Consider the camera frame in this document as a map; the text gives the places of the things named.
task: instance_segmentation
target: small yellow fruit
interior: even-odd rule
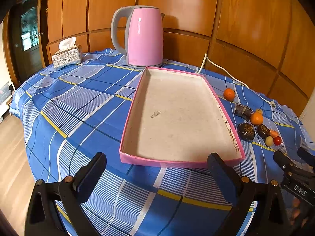
[[[262,110],[260,108],[257,108],[255,112],[262,114]]]
[[[266,146],[268,146],[268,147],[270,147],[270,146],[273,145],[273,138],[272,138],[272,136],[269,136],[269,137],[267,137],[267,138],[265,139],[265,144],[266,144]]]
[[[259,126],[264,121],[264,117],[259,112],[254,112],[250,117],[252,125]]]

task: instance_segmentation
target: gray kettle handle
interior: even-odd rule
[[[113,19],[111,20],[111,41],[113,42],[115,49],[125,56],[127,55],[127,51],[119,45],[117,40],[117,27],[120,18],[128,18],[131,15],[132,11],[132,6],[122,7],[115,11]]]

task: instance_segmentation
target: small carrot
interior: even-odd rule
[[[274,130],[270,130],[270,135],[272,136],[272,138],[279,136],[278,132],[276,132]]]

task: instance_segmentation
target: window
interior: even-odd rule
[[[37,33],[37,11],[35,7],[30,8],[21,16],[21,28],[24,50],[28,50],[39,44]]]

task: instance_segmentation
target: orange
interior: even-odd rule
[[[233,101],[235,98],[235,92],[234,90],[227,88],[224,92],[223,92],[223,97],[227,100],[227,101]]]
[[[254,112],[250,117],[250,122],[252,123],[252,125],[255,125],[255,126],[262,124],[263,121],[264,121],[264,117],[259,112]]]

